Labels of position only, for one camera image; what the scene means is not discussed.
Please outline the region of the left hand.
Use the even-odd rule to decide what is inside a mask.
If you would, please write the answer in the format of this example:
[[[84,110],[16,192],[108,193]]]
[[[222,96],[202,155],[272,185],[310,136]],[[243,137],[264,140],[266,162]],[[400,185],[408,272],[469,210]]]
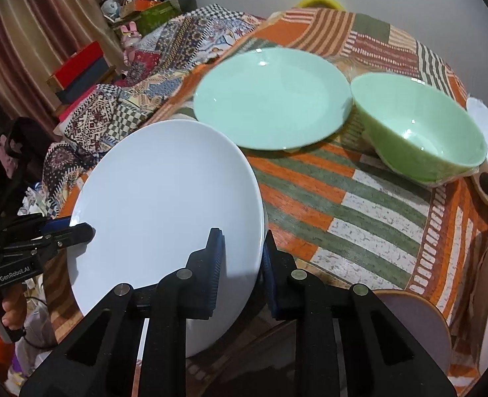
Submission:
[[[20,329],[27,316],[27,300],[21,283],[9,287],[3,299],[3,325],[10,330]]]

